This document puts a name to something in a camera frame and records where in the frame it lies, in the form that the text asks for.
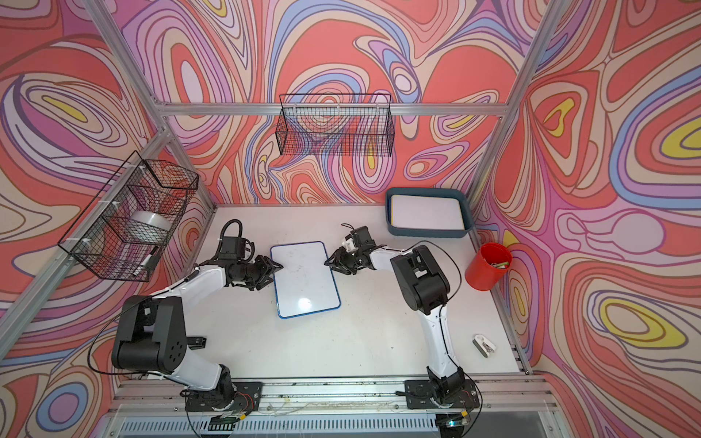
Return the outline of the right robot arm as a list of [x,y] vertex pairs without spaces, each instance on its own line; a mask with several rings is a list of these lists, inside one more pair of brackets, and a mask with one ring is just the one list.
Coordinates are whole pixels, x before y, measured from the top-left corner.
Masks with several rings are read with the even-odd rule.
[[394,273],[399,290],[410,310],[417,313],[425,338],[427,378],[409,380],[398,392],[410,409],[459,409],[467,415],[482,407],[475,381],[459,365],[448,322],[447,305],[457,289],[430,250],[432,242],[421,240],[407,249],[381,246],[366,226],[345,224],[350,233],[324,265],[345,276],[363,269]]

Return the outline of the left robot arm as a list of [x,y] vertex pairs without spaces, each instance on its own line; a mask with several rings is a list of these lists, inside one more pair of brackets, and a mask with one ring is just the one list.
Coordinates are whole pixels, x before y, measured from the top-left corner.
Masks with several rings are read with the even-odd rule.
[[270,285],[283,266],[256,253],[244,237],[241,220],[225,223],[213,257],[197,265],[187,277],[151,296],[127,299],[120,314],[112,352],[113,375],[157,375],[184,386],[183,397],[193,407],[228,411],[241,400],[242,414],[255,410],[223,364],[208,361],[189,344],[185,314],[223,288],[260,291]]

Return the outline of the blue whiteboard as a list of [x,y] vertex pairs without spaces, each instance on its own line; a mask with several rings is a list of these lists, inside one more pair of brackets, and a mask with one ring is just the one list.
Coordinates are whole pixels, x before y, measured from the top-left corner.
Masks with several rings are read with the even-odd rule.
[[341,306],[335,277],[321,241],[272,246],[270,256],[283,268],[274,274],[277,315],[294,319]]

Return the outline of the yellow framed whiteboard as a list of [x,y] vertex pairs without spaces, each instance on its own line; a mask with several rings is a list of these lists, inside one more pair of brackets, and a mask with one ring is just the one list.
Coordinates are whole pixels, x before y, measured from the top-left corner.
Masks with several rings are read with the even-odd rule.
[[393,195],[390,198],[390,224],[414,230],[464,231],[461,204],[454,198]]

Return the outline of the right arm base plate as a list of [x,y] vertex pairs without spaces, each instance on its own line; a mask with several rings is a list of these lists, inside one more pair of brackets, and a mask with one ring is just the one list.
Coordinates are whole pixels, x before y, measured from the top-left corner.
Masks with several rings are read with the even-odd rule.
[[438,384],[429,380],[407,380],[397,394],[410,410],[460,409],[471,412],[481,407],[478,389],[472,381]]

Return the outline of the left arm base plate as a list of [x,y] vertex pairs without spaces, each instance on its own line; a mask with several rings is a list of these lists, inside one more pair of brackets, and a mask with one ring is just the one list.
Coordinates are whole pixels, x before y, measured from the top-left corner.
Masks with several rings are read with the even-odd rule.
[[230,389],[219,386],[202,392],[184,389],[187,412],[233,412],[251,414],[259,409],[263,390],[262,381],[235,381]]

